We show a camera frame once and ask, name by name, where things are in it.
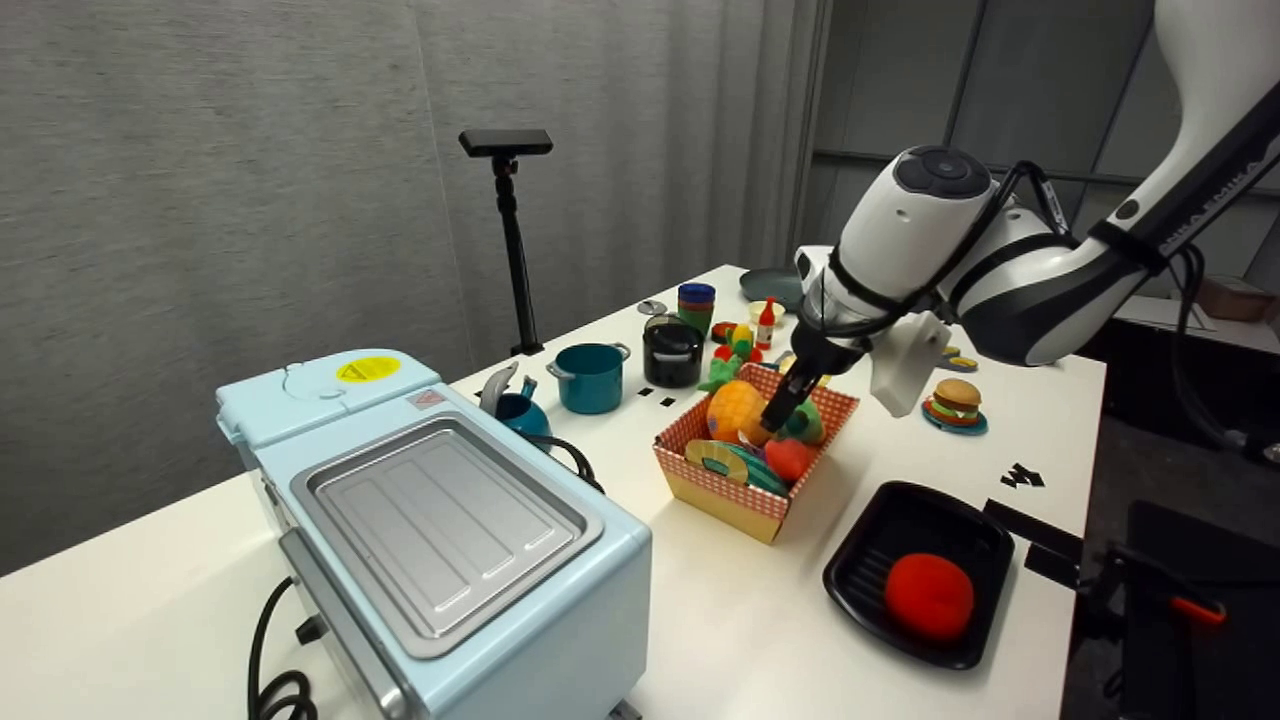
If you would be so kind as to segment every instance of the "white table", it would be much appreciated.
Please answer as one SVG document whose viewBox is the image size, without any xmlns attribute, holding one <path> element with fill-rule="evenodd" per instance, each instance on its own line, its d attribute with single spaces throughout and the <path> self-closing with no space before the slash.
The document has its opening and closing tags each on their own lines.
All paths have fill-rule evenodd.
<svg viewBox="0 0 1280 720">
<path fill-rule="evenodd" d="M 740 267 L 716 267 L 716 314 L 745 314 Z M 577 441 L 608 494 L 653 523 L 649 674 L 627 695 L 643 714 L 776 720 L 776 714 L 1057 714 L 1075 596 L 1016 569 L 983 663 L 924 668 L 850 629 L 824 596 L 821 572 L 884 481 L 920 481 L 966 504 L 988 494 L 1083 533 L 1102 362 L 1008 368 L 983 358 L 970 376 L 993 415 L 988 436 L 942 436 L 920 415 L 890 420 L 869 399 L 869 368 L 832 389 L 858 395 L 850 424 L 826 447 L 783 536 L 760 542 L 672 500 L 653 436 L 696 390 L 641 395 L 641 323 L 621 309 L 524 358 L 550 433 Z M 631 342 L 624 408 L 608 420 L 569 415 L 542 376 L 550 353 L 577 338 Z M 1045 470 L 1046 489 L 1005 489 L 1010 463 Z M 243 714 L 243 651 L 268 589 L 289 574 L 275 515 L 251 470 L 134 523 L 104 533 L 0 578 L 4 714 Z M 290 625 L 306 599 L 275 612 L 262 673 L 303 668 L 325 720 L 375 714 L 360 680 L 325 639 L 297 649 Z"/>
</svg>

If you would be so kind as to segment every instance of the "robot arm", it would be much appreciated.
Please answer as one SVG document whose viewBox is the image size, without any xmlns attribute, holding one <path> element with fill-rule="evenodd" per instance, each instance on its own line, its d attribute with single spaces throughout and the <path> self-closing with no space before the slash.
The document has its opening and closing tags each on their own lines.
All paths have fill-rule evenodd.
<svg viewBox="0 0 1280 720">
<path fill-rule="evenodd" d="M 1051 362 L 1253 186 L 1280 158 L 1280 4 L 1165 0 L 1157 40 L 1180 86 L 1180 137 L 1083 241 L 1016 209 L 1016 177 L 995 186 L 962 151 L 901 151 L 826 267 L 802 280 L 797 362 L 764 424 L 783 424 L 824 373 L 845 373 L 920 309 L 961 319 L 983 354 Z"/>
</svg>

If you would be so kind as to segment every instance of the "curtain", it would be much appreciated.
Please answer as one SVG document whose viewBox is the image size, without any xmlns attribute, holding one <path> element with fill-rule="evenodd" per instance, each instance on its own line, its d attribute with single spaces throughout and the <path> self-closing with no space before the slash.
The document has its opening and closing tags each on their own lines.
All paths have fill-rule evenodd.
<svg viewBox="0 0 1280 720">
<path fill-rule="evenodd" d="M 563 331 L 797 234 L 826 0 L 6 0 L 0 572 L 238 463 L 211 389 L 514 342 L 490 170 Z"/>
</svg>

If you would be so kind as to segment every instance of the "black stand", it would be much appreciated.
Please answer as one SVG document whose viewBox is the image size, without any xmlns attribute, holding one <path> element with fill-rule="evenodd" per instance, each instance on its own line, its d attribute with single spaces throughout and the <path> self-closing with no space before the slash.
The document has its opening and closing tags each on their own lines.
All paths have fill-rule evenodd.
<svg viewBox="0 0 1280 720">
<path fill-rule="evenodd" d="M 542 154 L 550 151 L 550 137 L 541 126 L 514 126 L 514 130 L 461 130 L 461 142 L 469 154 L 487 154 L 490 158 L 490 186 L 494 186 L 494 212 L 505 217 L 505 241 L 507 241 L 507 267 L 511 267 L 511 299 L 514 299 L 514 323 L 518 323 L 518 342 L 511 354 L 533 354 L 542 349 L 533 323 L 533 304 L 527 304 L 527 263 L 524 263 L 524 241 L 514 225 L 514 154 Z"/>
</svg>

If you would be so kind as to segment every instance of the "toaster oven handle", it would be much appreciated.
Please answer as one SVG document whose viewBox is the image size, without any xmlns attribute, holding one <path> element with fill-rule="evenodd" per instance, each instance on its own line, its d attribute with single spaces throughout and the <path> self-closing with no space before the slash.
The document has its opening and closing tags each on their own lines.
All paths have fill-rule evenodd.
<svg viewBox="0 0 1280 720">
<path fill-rule="evenodd" d="M 369 644 L 369 636 L 360 633 L 355 616 L 346 612 L 346 604 L 335 596 L 335 589 L 326 585 L 325 569 L 314 562 L 306 541 L 289 528 L 281 536 L 281 548 L 289 556 L 289 562 L 297 569 L 297 578 L 311 592 L 325 629 L 339 639 L 345 657 L 352 661 L 352 668 L 360 673 L 364 687 L 373 692 L 375 709 L 386 720 L 409 714 L 409 692 L 396 682 L 396 674 L 386 673 L 386 663 L 375 657 L 375 649 Z"/>
</svg>

